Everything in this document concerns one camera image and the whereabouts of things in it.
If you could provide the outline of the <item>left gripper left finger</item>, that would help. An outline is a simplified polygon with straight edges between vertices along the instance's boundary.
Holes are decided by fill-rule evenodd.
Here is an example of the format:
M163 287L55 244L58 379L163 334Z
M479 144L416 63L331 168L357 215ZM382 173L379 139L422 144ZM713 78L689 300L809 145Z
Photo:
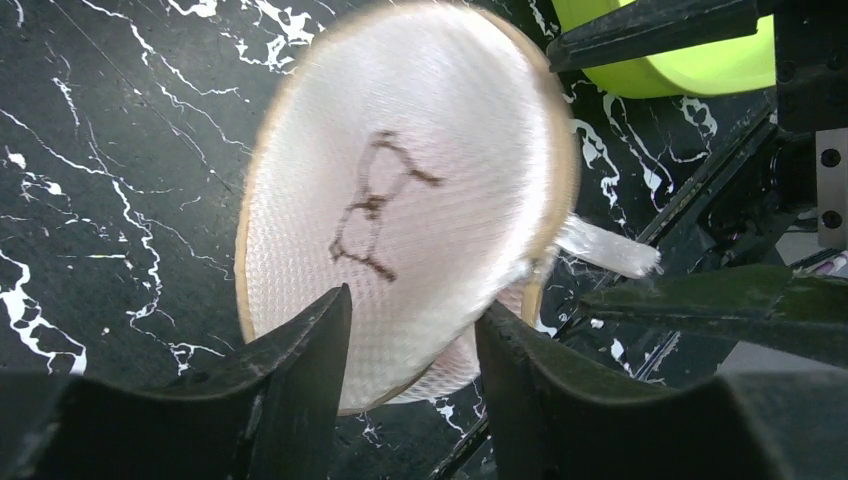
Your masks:
M5 479L323 479L348 352L347 286L209 370L130 390L4 371Z

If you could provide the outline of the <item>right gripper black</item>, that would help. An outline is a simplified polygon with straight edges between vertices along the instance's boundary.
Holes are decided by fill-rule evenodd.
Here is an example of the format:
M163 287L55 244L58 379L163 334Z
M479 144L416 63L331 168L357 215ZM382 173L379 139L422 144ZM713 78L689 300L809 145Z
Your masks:
M847 4L641 0L563 32L550 70L569 72L735 39L774 11L777 129L702 217L725 265L758 263L810 208L821 246L847 246Z

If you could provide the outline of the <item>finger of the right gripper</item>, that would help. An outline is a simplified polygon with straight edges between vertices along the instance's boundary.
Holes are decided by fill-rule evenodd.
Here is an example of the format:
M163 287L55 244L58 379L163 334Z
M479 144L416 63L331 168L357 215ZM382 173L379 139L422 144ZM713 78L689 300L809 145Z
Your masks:
M847 281L746 265L584 295L591 318L744 341L847 366Z

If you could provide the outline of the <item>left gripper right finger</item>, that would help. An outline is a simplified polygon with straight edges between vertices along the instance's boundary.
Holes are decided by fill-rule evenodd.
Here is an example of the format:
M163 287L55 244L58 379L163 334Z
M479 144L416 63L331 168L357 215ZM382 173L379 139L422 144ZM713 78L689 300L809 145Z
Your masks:
M502 479L843 479L842 371L731 372L674 390L611 370L501 305L476 323Z

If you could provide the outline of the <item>white mesh laundry bag beige zipper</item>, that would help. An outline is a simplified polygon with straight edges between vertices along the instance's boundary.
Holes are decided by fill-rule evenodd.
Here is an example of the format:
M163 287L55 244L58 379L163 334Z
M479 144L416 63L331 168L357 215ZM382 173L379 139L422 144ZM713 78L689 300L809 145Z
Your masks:
M244 339L347 285L337 411L354 415L471 383L474 323L503 299L534 325L561 252L655 272L655 248L576 214L574 128L541 49L487 9L409 1L339 21L258 132L234 256Z

